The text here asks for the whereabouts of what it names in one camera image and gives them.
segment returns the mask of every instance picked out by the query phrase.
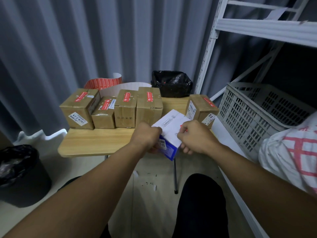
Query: left hand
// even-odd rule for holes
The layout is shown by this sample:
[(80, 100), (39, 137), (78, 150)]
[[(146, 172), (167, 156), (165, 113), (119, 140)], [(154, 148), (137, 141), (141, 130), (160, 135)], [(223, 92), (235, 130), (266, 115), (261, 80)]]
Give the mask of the left hand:
[(141, 145), (146, 151), (154, 152), (153, 147), (156, 146), (161, 133), (162, 129), (160, 127), (151, 127), (148, 123), (142, 121), (134, 130), (130, 143)]

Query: hand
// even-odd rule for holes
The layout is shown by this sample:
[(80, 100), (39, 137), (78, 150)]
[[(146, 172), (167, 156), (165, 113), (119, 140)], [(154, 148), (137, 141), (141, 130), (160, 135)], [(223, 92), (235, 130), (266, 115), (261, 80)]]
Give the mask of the hand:
[(207, 154), (208, 150), (221, 145), (208, 127), (197, 120), (185, 122), (177, 137), (182, 141), (181, 148), (184, 153), (190, 155), (193, 151)]
[(134, 130), (130, 143), (142, 146), (146, 151), (151, 149), (151, 152), (155, 152), (159, 135), (162, 133), (160, 127), (151, 127), (148, 123), (142, 121), (138, 127)]

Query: cardboard box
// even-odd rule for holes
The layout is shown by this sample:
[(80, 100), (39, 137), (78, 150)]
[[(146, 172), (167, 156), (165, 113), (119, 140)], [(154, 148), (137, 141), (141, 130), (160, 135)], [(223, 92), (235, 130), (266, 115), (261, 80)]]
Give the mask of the cardboard box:
[(60, 105), (71, 128), (93, 129), (91, 113), (100, 101), (98, 89), (79, 88)]
[(186, 107), (186, 117), (198, 120), (211, 128), (219, 109), (207, 95), (191, 94)]
[(95, 128), (115, 128), (114, 105), (117, 97), (102, 97), (97, 107), (93, 111), (91, 118)]
[(172, 109), (163, 118), (157, 121), (152, 127), (161, 127), (162, 134), (159, 137), (160, 151), (170, 160), (173, 160), (177, 149), (182, 143), (178, 138), (181, 125), (190, 121), (184, 114)]
[(116, 127), (135, 128), (138, 92), (121, 89), (114, 107)]
[(139, 87), (135, 126), (141, 121), (153, 125), (161, 118), (162, 112), (163, 103), (159, 88)]

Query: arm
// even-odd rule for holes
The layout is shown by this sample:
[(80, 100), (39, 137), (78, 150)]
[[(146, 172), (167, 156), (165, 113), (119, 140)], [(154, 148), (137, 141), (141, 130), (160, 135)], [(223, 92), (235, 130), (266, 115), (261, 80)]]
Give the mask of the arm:
[(196, 120), (185, 122), (178, 138), (185, 153), (204, 153), (215, 160), (271, 238), (316, 236), (315, 197), (220, 144)]
[(100, 237), (137, 162), (161, 132), (140, 123), (129, 144), (51, 196), (4, 237)]

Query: forearm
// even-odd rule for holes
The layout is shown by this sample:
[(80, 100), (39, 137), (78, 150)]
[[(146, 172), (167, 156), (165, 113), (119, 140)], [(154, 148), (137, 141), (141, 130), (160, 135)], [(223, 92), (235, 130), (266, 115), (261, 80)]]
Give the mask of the forearm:
[(230, 148), (209, 150), (270, 237), (316, 234), (316, 199)]
[(54, 194), (5, 237), (99, 237), (145, 148), (128, 144)]

